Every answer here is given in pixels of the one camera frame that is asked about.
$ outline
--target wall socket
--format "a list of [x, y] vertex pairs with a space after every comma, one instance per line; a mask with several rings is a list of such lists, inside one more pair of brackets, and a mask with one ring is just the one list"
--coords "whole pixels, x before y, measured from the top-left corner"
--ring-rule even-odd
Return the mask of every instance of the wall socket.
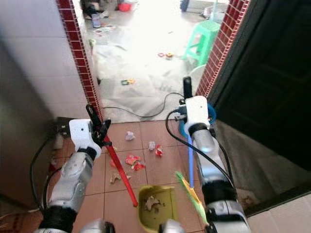
[[68, 117], [58, 117], [56, 119], [56, 126], [57, 131], [64, 137], [70, 137], [70, 128], [69, 128], [69, 121], [73, 120], [74, 118]]

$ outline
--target door frame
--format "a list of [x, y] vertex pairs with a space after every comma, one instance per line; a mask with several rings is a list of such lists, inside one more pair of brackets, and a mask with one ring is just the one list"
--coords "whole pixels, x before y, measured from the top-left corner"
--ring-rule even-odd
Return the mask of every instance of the door frame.
[[244, 19], [241, 22], [239, 31], [232, 43], [224, 64], [219, 71], [217, 80], [211, 89], [207, 100], [216, 109], [219, 109], [227, 97], [228, 90], [234, 83], [231, 78], [238, 62], [242, 58], [242, 54], [246, 49], [249, 39], [253, 36], [254, 30], [263, 17], [268, 6], [268, 0], [251, 0]]
[[[208, 102], [216, 109], [219, 109], [225, 102], [234, 82], [238, 79], [238, 76], [234, 77], [233, 74], [239, 67], [247, 62], [246, 59], [243, 58], [243, 53], [248, 46], [249, 40], [254, 36], [255, 29], [264, 17], [264, 13], [272, 4], [273, 2], [268, 0], [250, 1], [248, 10], [246, 11], [244, 19], [240, 25], [240, 29], [237, 32], [231, 49], [219, 71], [218, 78], [207, 97]], [[244, 212], [247, 217], [250, 217], [310, 193], [311, 183], [306, 183], [276, 195], [267, 201], [251, 206]]]

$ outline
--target black cable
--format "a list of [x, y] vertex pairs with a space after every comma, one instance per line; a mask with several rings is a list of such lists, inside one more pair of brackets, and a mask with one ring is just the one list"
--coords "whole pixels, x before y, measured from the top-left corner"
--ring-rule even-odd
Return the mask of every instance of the black cable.
[[41, 206], [40, 204], [40, 201], [38, 199], [38, 194], [37, 194], [37, 191], [35, 189], [35, 182], [34, 182], [34, 165], [35, 165], [35, 162], [39, 156], [39, 154], [41, 153], [42, 149], [45, 147], [45, 145], [48, 143], [48, 141], [50, 141], [51, 139], [53, 138], [53, 135], [52, 136], [48, 136], [47, 139], [45, 139], [45, 141], [43, 142], [43, 144], [40, 146], [40, 148], [38, 149], [38, 151], [35, 153], [32, 161], [31, 161], [31, 164], [30, 164], [30, 170], [29, 170], [29, 175], [30, 175], [30, 185], [31, 185], [31, 190], [32, 190], [32, 193], [33, 193], [33, 197], [34, 197], [34, 200], [35, 200], [35, 203], [37, 204], [37, 206], [39, 207], [41, 213], [43, 213], [43, 207]]
[[169, 95], [171, 95], [171, 94], [177, 94], [177, 95], [180, 95], [181, 97], [184, 97], [182, 94], [177, 93], [177, 92], [171, 92], [171, 93], [167, 94], [167, 95], [165, 96], [165, 98], [164, 98], [164, 104], [163, 104], [163, 107], [162, 107], [161, 111], [158, 112], [158, 113], [156, 113], [156, 114], [153, 114], [153, 115], [151, 115], [151, 116], [141, 116], [141, 115], [138, 115], [138, 114], [133, 113], [133, 112], [131, 112], [131, 111], [128, 111], [128, 110], [126, 110], [126, 109], [124, 109], [124, 108], [119, 108], [119, 107], [103, 107], [103, 109], [105, 109], [105, 108], [116, 108], [116, 109], [124, 110], [124, 111], [126, 111], [126, 112], [128, 112], [128, 113], [131, 113], [131, 114], [137, 116], [137, 117], [142, 117], [142, 118], [155, 117], [155, 116], [157, 116], [157, 115], [159, 115], [160, 113], [163, 112], [163, 110], [164, 110], [164, 108], [165, 108], [166, 98], [167, 98], [167, 96], [169, 96]]
[[49, 183], [53, 177], [53, 175], [55, 175], [58, 171], [60, 171], [62, 169], [62, 167], [56, 169], [50, 176], [48, 176], [47, 180], [45, 181], [44, 184], [44, 189], [43, 189], [43, 208], [46, 210], [48, 205], [47, 205], [47, 192], [48, 192], [48, 187], [49, 187]]
[[172, 113], [175, 113], [175, 112], [176, 112], [176, 110], [170, 111], [170, 113], [166, 116], [166, 119], [165, 119], [166, 130], [169, 132], [169, 134], [170, 134], [173, 138], [175, 138], [177, 141], [179, 141], [179, 142], [185, 144], [186, 146], [192, 148], [195, 152], [199, 153], [199, 154], [202, 155], [204, 158], [206, 158], [207, 160], [209, 160], [215, 167], [217, 167], [217, 168], [223, 173], [223, 175], [224, 175], [224, 176], [228, 179], [228, 181], [230, 182], [231, 186], [232, 186], [233, 188], [235, 188], [235, 187], [234, 187], [234, 184], [233, 184], [233, 182], [232, 182], [232, 180], [231, 180], [231, 178], [228, 176], [228, 174], [226, 173], [226, 171], [223, 170], [214, 160], [212, 160], [211, 158], [209, 158], [204, 152], [202, 152], [201, 150], [199, 150], [197, 147], [194, 147], [193, 145], [189, 144], [188, 142], [186, 142], [186, 141], [182, 140], [181, 138], [175, 136], [175, 135], [171, 132], [171, 130], [170, 130], [170, 128], [169, 128], [169, 117], [170, 117], [170, 115], [171, 115]]
[[227, 155], [227, 152], [225, 151], [224, 147], [222, 146], [222, 144], [220, 144], [220, 142], [217, 140], [218, 144], [219, 144], [219, 147], [220, 149], [222, 150], [224, 156], [225, 156], [225, 162], [227, 163], [227, 168], [228, 168], [228, 173], [229, 173], [229, 176], [230, 176], [230, 179], [234, 185], [234, 181], [233, 181], [233, 175], [232, 175], [232, 170], [231, 170], [231, 166], [230, 166], [230, 161], [229, 161], [229, 157]]

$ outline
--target white wall tile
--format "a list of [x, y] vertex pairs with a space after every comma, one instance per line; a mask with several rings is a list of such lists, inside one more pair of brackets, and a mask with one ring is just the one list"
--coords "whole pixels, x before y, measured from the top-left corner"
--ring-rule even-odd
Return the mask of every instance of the white wall tile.
[[88, 117], [56, 0], [0, 0], [0, 40], [54, 117]]
[[311, 232], [311, 211], [304, 197], [270, 210], [280, 232]]
[[270, 211], [260, 213], [248, 219], [252, 233], [278, 233], [280, 232], [274, 222]]
[[66, 38], [2, 40], [27, 76], [77, 76]]
[[0, 0], [1, 37], [66, 37], [56, 0]]
[[86, 103], [64, 104], [64, 114], [72, 118], [89, 118], [86, 111]]
[[86, 103], [79, 76], [28, 77], [47, 104]]
[[86, 97], [79, 76], [63, 77], [61, 83], [66, 103], [86, 103]]

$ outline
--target dark door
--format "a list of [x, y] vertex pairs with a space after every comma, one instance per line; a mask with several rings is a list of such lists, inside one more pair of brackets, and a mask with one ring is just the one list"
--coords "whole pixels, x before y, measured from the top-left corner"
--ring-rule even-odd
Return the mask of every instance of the dark door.
[[267, 6], [216, 103], [218, 118], [311, 168], [311, 0]]

